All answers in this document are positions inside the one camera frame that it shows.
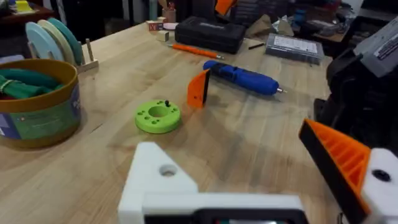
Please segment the bare white left gripper left finger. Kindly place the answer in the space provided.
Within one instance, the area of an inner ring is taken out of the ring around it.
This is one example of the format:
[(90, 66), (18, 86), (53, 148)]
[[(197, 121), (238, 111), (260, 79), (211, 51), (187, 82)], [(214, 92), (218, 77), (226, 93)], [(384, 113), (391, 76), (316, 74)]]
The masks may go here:
[(197, 193), (195, 181), (156, 143), (140, 142), (135, 150), (118, 205), (118, 222), (144, 223), (146, 193)]

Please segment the white orange left gripper right finger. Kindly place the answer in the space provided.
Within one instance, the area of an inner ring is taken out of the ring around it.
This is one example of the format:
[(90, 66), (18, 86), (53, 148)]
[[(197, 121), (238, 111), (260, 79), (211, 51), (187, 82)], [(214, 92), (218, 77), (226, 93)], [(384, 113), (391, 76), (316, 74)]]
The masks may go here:
[(340, 207), (338, 223), (397, 224), (397, 156), (305, 119), (299, 138)]

